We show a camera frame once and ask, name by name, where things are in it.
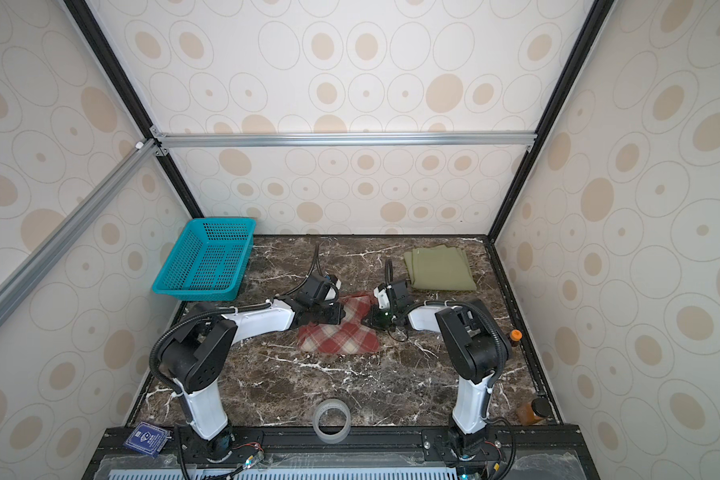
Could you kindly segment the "red plaid skirt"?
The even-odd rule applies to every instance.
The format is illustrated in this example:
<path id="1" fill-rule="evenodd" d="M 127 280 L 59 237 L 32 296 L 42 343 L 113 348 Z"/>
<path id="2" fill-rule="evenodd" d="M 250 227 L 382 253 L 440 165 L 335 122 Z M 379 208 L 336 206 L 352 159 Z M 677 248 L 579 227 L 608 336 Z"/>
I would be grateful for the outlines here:
<path id="1" fill-rule="evenodd" d="M 297 346 L 308 353 L 328 355 L 362 355 L 376 353 L 380 348 L 375 330 L 362 320 L 377 305 L 368 292 L 354 294 L 341 300 L 345 316 L 338 325 L 310 324 L 298 330 Z"/>

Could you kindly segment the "olive green skirt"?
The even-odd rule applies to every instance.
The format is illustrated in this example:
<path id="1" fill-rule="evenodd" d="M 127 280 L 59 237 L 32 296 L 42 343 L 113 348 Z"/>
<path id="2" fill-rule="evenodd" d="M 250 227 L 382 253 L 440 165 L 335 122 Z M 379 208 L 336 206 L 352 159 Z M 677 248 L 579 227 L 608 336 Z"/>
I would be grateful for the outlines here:
<path id="1" fill-rule="evenodd" d="M 466 253 L 457 247 L 438 245 L 404 253 L 411 285 L 417 290 L 476 291 Z"/>

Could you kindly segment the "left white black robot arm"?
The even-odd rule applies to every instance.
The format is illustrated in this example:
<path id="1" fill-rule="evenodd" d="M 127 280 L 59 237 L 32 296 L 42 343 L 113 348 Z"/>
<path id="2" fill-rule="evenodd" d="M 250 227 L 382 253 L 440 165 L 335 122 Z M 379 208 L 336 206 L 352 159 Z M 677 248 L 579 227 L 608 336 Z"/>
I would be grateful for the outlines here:
<path id="1" fill-rule="evenodd" d="M 149 369 L 179 399 L 206 458 L 219 463 L 232 452 L 233 434 L 218 386 L 232 346 L 310 324 L 338 325 L 344 316 L 337 299 L 312 304 L 274 299 L 227 308 L 202 304 L 159 337 L 149 354 Z"/>

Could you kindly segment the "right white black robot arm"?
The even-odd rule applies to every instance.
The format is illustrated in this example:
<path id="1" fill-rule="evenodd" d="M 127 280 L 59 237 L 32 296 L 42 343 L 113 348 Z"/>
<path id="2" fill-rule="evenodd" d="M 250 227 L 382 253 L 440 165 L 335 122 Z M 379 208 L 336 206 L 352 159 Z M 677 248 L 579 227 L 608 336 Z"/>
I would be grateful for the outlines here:
<path id="1" fill-rule="evenodd" d="M 448 445 L 458 458 L 474 457 L 494 422 L 489 417 L 494 385 L 512 356 L 507 335 L 485 304 L 446 300 L 417 302 L 405 308 L 374 305 L 362 324 L 387 332 L 411 329 L 441 336 L 459 376 Z"/>

